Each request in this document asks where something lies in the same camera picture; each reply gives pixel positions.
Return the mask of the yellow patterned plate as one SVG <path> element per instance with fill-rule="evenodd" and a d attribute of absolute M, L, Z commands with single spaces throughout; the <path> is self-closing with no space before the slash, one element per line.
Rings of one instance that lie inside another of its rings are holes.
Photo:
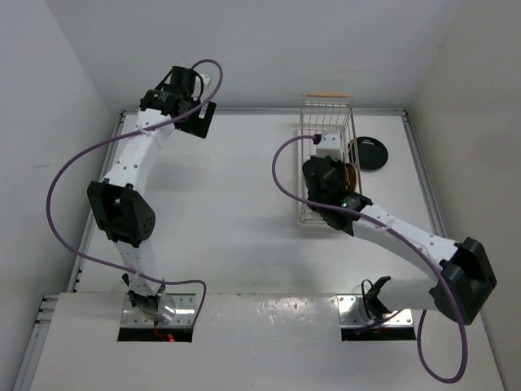
<path fill-rule="evenodd" d="M 360 194 L 361 188 L 360 188 L 360 175 L 359 175 L 358 168 L 351 163 L 346 163 L 345 164 L 345 174 L 346 174 L 346 182 L 347 182 L 346 189 L 348 191 L 353 191 L 353 192 Z"/>

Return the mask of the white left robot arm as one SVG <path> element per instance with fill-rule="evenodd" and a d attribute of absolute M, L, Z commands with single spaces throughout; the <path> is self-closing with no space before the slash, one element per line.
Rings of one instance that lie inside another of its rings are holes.
<path fill-rule="evenodd" d="M 147 178 L 164 143 L 175 130 L 205 138 L 216 105 L 199 110 L 211 79 L 193 68 L 174 66 L 139 105 L 136 135 L 129 138 L 113 166 L 87 189 L 98 228 L 114 243 L 128 272 L 123 280 L 132 307 L 154 324 L 167 324 L 176 314 L 166 293 L 151 246 L 156 214 L 144 198 Z"/>

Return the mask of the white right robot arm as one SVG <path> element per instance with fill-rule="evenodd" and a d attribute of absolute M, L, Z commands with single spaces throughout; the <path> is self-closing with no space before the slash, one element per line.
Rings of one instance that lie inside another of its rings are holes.
<path fill-rule="evenodd" d="M 402 310 L 436 310 L 470 325 L 497 286 L 484 246 L 423 231 L 386 212 L 371 199 L 348 189 L 346 167 L 330 157 L 311 157 L 302 165 L 309 207 L 326 224 L 377 244 L 410 262 L 423 279 L 379 278 L 365 294 L 368 314 L 382 319 Z"/>

